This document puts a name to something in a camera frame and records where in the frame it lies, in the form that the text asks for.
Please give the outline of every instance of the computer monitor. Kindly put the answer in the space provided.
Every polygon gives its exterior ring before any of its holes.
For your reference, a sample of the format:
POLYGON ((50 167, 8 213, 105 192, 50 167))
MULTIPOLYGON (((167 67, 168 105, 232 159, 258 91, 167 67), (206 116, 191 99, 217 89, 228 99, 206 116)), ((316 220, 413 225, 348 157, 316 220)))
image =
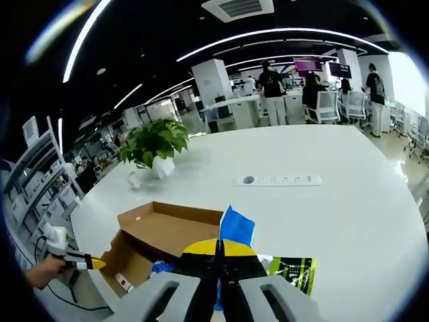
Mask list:
POLYGON ((351 71, 349 65, 337 64, 336 62, 329 63, 330 74, 333 77, 343 77, 351 79, 351 71))
POLYGON ((298 72, 321 72, 322 65, 318 60, 295 60, 298 72))

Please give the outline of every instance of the air vent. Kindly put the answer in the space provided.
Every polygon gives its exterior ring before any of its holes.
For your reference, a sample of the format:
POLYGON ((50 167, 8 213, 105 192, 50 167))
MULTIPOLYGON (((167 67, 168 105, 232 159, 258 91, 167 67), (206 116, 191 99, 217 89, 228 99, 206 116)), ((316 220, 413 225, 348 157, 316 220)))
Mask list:
POLYGON ((223 22, 274 12, 272 0, 210 0, 201 7, 223 22))

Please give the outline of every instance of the floor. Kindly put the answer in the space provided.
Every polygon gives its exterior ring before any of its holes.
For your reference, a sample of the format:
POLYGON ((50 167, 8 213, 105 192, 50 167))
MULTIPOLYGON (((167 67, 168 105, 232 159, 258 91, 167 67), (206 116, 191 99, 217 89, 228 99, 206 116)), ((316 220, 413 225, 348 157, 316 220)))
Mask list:
MULTIPOLYGON (((190 136, 206 135, 205 124, 201 121, 196 111, 191 111, 179 116, 190 136)), ((418 163, 415 156, 409 158, 408 153, 404 151, 404 146, 408 144, 409 139, 399 137, 397 133, 383 133, 380 138, 375 138, 365 129, 365 135, 371 140, 389 160, 391 166, 402 180, 408 185, 413 196, 419 205, 423 217, 429 212, 429 184, 421 184, 421 179, 429 174, 429 161, 418 163)), ((426 231, 429 231, 429 224, 426 225, 426 231)), ((99 307, 104 305, 104 301, 96 290, 90 276, 84 272, 78 279, 74 287, 78 302, 86 307, 99 307)))

